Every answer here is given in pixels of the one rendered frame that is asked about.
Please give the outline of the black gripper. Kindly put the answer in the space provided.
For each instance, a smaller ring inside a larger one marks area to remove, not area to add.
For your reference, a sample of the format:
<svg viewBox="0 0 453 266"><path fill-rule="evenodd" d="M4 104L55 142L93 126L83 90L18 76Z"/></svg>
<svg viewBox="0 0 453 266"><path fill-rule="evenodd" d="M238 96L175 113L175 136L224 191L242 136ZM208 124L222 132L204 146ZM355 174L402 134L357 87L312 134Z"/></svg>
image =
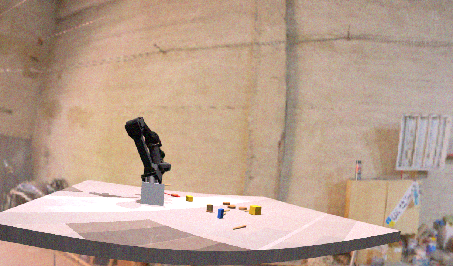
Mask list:
<svg viewBox="0 0 453 266"><path fill-rule="evenodd" d="M163 176L164 172L166 172L166 171L164 171L164 168L167 168L167 169L171 168L170 164L168 162L162 163L161 162L162 158L160 158L160 156L158 156L158 155L151 156L150 158L154 164L158 165L158 168L161 171L162 176ZM162 184L162 180L159 181L159 184Z"/></svg>

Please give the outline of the orange square block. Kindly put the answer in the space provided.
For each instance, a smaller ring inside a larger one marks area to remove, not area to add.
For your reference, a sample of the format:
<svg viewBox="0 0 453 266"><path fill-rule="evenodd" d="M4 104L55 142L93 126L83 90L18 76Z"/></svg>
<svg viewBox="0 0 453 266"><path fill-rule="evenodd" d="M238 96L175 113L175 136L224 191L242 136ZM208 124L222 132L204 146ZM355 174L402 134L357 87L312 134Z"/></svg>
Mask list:
<svg viewBox="0 0 453 266"><path fill-rule="evenodd" d="M257 205L250 206L249 214L251 214L251 215L261 215L261 209L262 209L262 207L259 207Z"/></svg>

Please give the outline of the blue rectangular block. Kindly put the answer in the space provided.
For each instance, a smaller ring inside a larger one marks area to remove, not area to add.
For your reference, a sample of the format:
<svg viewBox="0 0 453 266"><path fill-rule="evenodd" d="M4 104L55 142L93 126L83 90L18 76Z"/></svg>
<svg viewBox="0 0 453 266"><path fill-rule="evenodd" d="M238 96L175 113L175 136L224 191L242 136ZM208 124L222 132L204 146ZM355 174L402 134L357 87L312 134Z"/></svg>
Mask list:
<svg viewBox="0 0 453 266"><path fill-rule="evenodd" d="M217 218L223 218L223 214L224 214L224 209L218 209L218 215L217 215Z"/></svg>

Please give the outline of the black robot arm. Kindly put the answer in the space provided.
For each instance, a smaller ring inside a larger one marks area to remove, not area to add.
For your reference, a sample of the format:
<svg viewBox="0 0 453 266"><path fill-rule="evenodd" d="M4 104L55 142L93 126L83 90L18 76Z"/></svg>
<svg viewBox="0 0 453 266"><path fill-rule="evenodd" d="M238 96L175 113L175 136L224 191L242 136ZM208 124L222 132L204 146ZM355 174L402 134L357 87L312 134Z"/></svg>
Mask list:
<svg viewBox="0 0 453 266"><path fill-rule="evenodd" d="M162 173L159 170L158 165L154 164L150 158L151 156L158 155L162 158L161 162L165 163L163 161L165 153L160 148L162 147L162 143L159 135L148 128L143 117L127 121L125 124L125 130L134 140L142 163L145 167L144 174L141 175L142 182L159 184L159 181L162 180ZM145 137L145 141L143 136ZM149 148L149 152L147 148Z"/></svg>

